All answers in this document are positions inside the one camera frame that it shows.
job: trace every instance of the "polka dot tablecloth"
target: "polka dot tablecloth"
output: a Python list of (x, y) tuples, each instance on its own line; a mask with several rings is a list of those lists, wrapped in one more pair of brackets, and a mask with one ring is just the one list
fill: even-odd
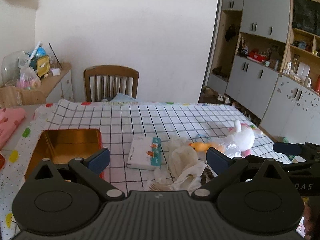
[[(71, 103), (61, 100), (58, 104), (39, 107), (34, 120), (23, 132), (12, 151), (0, 178), (0, 221), (3, 240), (12, 238), (19, 228), (12, 216), (11, 205), (24, 183), (34, 148), (43, 130), (96, 128), (102, 133), (104, 147), (110, 149), (110, 165), (105, 169), (105, 180), (126, 194), (130, 190), (143, 190), (152, 171), (125, 167), (133, 135), (159, 137), (161, 139), (162, 165), (168, 153), (171, 136), (186, 137), (192, 141), (203, 138), (224, 137), (233, 121), (252, 125), (233, 106), (190, 105), (173, 103)], [(283, 163), (289, 159), (272, 150), (273, 142), (267, 136), (255, 139), (252, 154), (272, 157)], [(174, 178), (168, 174), (167, 179)]]

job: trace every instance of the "white box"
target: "white box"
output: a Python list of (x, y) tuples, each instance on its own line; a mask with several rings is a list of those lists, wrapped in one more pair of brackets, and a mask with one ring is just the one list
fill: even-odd
[(128, 168), (155, 170), (161, 165), (160, 138), (134, 136), (127, 161)]

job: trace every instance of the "bottle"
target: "bottle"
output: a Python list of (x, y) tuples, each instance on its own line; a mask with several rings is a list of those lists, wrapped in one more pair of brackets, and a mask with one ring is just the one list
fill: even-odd
[(240, 53), (241, 53), (242, 44), (243, 44), (243, 42), (242, 42), (242, 36), (241, 36), (241, 38), (240, 38), (240, 43), (239, 43), (239, 48), (238, 48), (238, 55), (240, 55)]
[(282, 71), (283, 74), (289, 75), (291, 69), (291, 61), (289, 61), (285, 67), (285, 69)]
[(318, 76), (318, 79), (317, 79), (317, 83), (316, 83), (316, 86), (315, 86), (315, 91), (317, 93), (320, 93), (320, 75)]
[(275, 67), (273, 68), (274, 70), (278, 70), (279, 62), (280, 61), (277, 59), (275, 63)]

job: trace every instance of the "orange plush toy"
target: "orange plush toy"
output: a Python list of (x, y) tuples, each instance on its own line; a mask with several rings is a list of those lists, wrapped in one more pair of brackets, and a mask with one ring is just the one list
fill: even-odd
[(210, 147), (215, 148), (221, 153), (224, 153), (226, 151), (226, 148), (221, 145), (217, 144), (215, 142), (209, 142), (209, 143), (202, 143), (202, 142), (195, 142), (195, 143), (190, 143), (189, 146), (191, 146), (193, 149), (195, 149), (196, 152), (205, 152), (207, 153), (207, 150)]

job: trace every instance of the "cabinet door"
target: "cabinet door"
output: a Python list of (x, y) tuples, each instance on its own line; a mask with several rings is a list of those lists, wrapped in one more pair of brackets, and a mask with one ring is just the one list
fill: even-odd
[(306, 142), (314, 143), (320, 145), (320, 101), (319, 96), (313, 94), (313, 101), (311, 105), (313, 106), (313, 110), (311, 112), (312, 126), (308, 132), (306, 137)]
[(254, 81), (256, 87), (253, 89), (253, 100), (249, 107), (249, 110), (260, 119), (267, 109), (277, 78), (278, 73), (276, 71), (260, 66), (259, 76)]
[(270, 104), (260, 126), (277, 139), (296, 103), (301, 85), (286, 76), (279, 76)]
[(223, 0), (222, 1), (222, 10), (231, 11), (232, 10), (232, 0)]
[(71, 70), (61, 79), (62, 92), (65, 93), (72, 86), (71, 84)]
[(243, 10), (243, 0), (232, 0), (232, 10), (242, 11)]
[(310, 117), (312, 111), (310, 101), (312, 93), (305, 87), (301, 87), (294, 108), (281, 133), (281, 137), (287, 137), (291, 143), (305, 143), (313, 120)]
[(51, 91), (51, 93), (48, 95), (46, 101), (47, 103), (58, 103), (58, 101), (62, 98), (63, 98), (63, 93), (61, 88), (61, 82), (59, 82)]
[(70, 102), (73, 102), (73, 91), (72, 87), (69, 87), (69, 89), (66, 92), (63, 92), (63, 98), (65, 100), (68, 100)]
[(290, 0), (264, 0), (264, 17), (259, 35), (286, 43), (290, 18)]
[(234, 100), (237, 100), (239, 90), (243, 84), (246, 63), (247, 60), (245, 58), (235, 56), (226, 90), (226, 94)]
[(243, 84), (237, 98), (237, 101), (247, 109), (249, 109), (251, 105), (259, 73), (260, 65), (248, 60), (244, 70)]
[(260, 6), (260, 0), (244, 0), (240, 32), (255, 34), (255, 24), (261, 17)]

